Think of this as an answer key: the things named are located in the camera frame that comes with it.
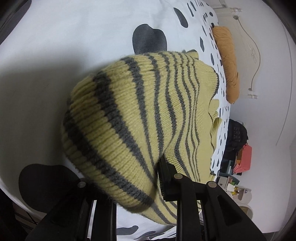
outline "ribbed knit fabric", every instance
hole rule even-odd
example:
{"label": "ribbed knit fabric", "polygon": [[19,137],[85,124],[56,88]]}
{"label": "ribbed knit fabric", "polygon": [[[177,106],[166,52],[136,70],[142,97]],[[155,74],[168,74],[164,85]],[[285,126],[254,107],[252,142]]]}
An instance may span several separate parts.
{"label": "ribbed knit fabric", "polygon": [[211,179],[218,86],[218,74],[197,52],[124,57],[71,92],[65,153],[124,208],[176,224],[176,204],[160,194],[157,161],[164,154],[193,181]]}

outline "white headboard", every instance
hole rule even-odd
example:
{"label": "white headboard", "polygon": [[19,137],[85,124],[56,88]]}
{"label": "white headboard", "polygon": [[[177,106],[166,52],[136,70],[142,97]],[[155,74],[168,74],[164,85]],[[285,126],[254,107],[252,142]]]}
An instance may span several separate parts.
{"label": "white headboard", "polygon": [[240,76],[240,98],[257,99],[256,75],[260,68],[260,51],[252,32],[243,23],[239,8],[227,8],[225,0],[205,0],[216,12],[219,26],[229,28],[235,47],[237,71]]}

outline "pillow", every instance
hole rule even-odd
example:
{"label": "pillow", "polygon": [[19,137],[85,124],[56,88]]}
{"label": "pillow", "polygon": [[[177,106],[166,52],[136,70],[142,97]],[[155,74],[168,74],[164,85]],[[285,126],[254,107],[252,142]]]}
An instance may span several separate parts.
{"label": "pillow", "polygon": [[239,97],[239,74],[232,36],[227,27],[215,26],[212,29],[216,45],[221,55],[226,78],[226,99],[233,104]]}

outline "yellow knit sweater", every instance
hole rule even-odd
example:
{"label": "yellow knit sweater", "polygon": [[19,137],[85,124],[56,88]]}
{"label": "yellow knit sweater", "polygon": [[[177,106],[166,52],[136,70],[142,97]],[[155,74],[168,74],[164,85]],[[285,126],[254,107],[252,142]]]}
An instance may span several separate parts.
{"label": "yellow knit sweater", "polygon": [[79,82],[62,124],[74,165],[121,206],[161,224],[176,224],[164,202],[156,164],[165,155],[193,181],[211,177],[219,86],[197,52],[128,56]]}

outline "silver screw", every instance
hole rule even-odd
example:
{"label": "silver screw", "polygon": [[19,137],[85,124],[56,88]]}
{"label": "silver screw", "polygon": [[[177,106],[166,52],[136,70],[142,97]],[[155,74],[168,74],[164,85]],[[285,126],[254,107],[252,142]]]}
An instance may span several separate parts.
{"label": "silver screw", "polygon": [[209,182],[208,185],[209,185],[210,188],[217,187],[217,183],[215,183],[215,182]]}
{"label": "silver screw", "polygon": [[182,179],[182,177],[183,177],[183,175],[180,174],[180,173],[176,173],[176,174],[174,175],[174,178],[175,178],[175,179]]}
{"label": "silver screw", "polygon": [[78,186],[79,188],[84,188],[85,185],[86,185],[85,182],[79,182],[79,183],[77,184],[77,186]]}

